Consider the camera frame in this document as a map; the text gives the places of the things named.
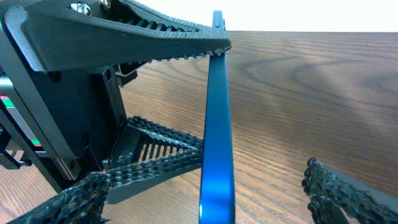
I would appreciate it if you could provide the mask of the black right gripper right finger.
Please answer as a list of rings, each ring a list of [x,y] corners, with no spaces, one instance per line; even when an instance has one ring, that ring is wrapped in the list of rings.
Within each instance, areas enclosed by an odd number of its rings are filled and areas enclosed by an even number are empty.
[[[397,224],[397,199],[355,178],[322,164],[307,161],[302,187],[315,223]]]

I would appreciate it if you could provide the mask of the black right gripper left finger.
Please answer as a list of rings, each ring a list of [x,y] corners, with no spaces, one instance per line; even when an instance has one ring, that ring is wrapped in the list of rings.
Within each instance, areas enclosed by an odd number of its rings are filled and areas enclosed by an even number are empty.
[[[110,186],[108,174],[91,174],[10,223],[106,223],[102,212]]]

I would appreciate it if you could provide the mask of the blue Galaxy smartphone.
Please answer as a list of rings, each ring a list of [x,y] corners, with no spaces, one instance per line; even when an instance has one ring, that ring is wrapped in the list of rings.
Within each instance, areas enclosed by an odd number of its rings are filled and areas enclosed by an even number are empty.
[[[225,51],[219,51],[210,57],[208,70],[199,223],[235,220],[227,58]]]

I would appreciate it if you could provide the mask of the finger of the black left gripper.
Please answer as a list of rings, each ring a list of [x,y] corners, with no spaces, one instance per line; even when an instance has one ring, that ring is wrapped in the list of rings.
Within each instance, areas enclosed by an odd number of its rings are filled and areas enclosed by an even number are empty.
[[[117,204],[166,180],[198,169],[202,139],[153,123],[129,118],[103,167],[109,179],[108,204]]]
[[[5,1],[4,25],[36,72],[226,52],[229,34],[137,1]]]

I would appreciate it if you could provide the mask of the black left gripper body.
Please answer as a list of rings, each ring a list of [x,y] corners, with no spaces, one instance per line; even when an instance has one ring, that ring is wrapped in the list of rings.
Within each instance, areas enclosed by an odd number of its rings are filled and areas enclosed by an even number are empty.
[[[34,165],[62,190],[103,170],[126,122],[113,66],[37,72],[1,24],[1,149],[7,169]]]

